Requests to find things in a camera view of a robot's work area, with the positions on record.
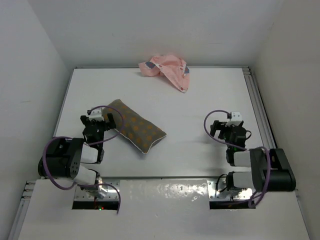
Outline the grey pillow orange flowers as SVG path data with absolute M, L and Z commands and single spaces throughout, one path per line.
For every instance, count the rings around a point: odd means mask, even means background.
M 147 154 L 154 145 L 167 136 L 166 132 L 140 116 L 120 99 L 111 102 L 108 108 L 103 108 L 102 114 L 106 121 L 109 121 L 108 114 L 112 114 L 116 124 L 115 130 L 143 154 Z

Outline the pink bunny pillowcase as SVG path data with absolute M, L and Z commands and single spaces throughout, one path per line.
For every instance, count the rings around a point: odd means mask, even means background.
M 164 76 L 180 92 L 186 93 L 190 85 L 190 68 L 182 58 L 172 54 L 156 55 L 141 62 L 138 67 L 145 77 Z

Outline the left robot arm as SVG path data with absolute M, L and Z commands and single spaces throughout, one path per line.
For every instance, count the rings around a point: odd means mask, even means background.
M 38 173 L 47 177 L 44 163 L 53 178 L 65 178 L 81 185 L 94 185 L 98 173 L 81 164 L 100 164 L 105 151 L 103 140 L 106 131 L 117 127 L 111 113 L 102 115 L 101 109 L 80 117 L 84 130 L 82 138 L 54 139 L 46 148 L 45 160 L 38 163 Z

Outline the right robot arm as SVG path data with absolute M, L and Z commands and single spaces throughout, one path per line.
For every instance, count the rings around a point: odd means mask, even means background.
M 225 175 L 223 190 L 254 189 L 263 192 L 292 192 L 296 178 L 283 149 L 264 150 L 260 147 L 244 150 L 249 132 L 243 123 L 234 125 L 215 120 L 210 136 L 219 132 L 218 139 L 227 144 L 226 161 L 232 167 L 247 167 L 250 171 L 232 171 Z

